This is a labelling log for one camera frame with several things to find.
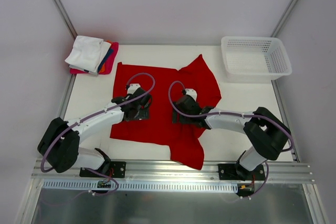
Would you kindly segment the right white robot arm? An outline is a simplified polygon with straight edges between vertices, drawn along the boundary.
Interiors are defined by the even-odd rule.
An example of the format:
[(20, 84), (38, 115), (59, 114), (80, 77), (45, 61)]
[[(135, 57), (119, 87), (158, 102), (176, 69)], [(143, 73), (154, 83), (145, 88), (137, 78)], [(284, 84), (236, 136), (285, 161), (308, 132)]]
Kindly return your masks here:
[(201, 108), (187, 94), (171, 105), (174, 123), (193, 124), (207, 130), (229, 130), (247, 136), (251, 147), (241, 154), (233, 171), (240, 180), (249, 180), (258, 165), (267, 160), (275, 161), (280, 153), (293, 149), (289, 128), (264, 107), (247, 113), (223, 111), (213, 106)]

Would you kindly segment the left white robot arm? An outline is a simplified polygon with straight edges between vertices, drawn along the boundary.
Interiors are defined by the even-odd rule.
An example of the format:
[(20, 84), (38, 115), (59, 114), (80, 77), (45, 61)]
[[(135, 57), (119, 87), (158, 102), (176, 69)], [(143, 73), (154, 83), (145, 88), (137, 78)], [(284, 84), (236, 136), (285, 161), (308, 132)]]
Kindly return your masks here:
[(41, 171), (63, 173), (71, 168), (82, 168), (99, 177), (107, 175), (111, 166), (110, 157), (99, 148), (90, 150), (80, 147), (80, 143), (106, 127), (148, 119), (151, 103), (152, 96), (135, 85), (129, 88), (126, 96), (113, 98), (97, 112), (68, 121), (53, 119), (37, 146), (43, 162), (51, 166), (42, 166)]

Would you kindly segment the red t shirt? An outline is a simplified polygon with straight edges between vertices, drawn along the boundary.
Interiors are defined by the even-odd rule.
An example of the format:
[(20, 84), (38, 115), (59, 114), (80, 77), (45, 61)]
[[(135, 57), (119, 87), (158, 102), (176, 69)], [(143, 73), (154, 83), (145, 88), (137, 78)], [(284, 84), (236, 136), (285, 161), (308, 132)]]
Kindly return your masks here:
[(202, 55), (180, 70), (118, 63), (113, 87), (113, 97), (126, 94), (126, 83), (133, 77), (144, 90), (153, 88), (153, 102), (149, 108), (149, 119), (122, 122), (111, 127), (110, 137), (119, 140), (167, 145), (170, 158), (190, 168), (200, 170), (204, 162), (204, 150), (199, 142), (204, 130), (195, 126), (173, 123), (173, 108), (170, 101), (177, 101), (182, 94), (182, 82), (186, 88), (197, 92), (201, 107), (217, 106), (221, 93), (214, 74)]

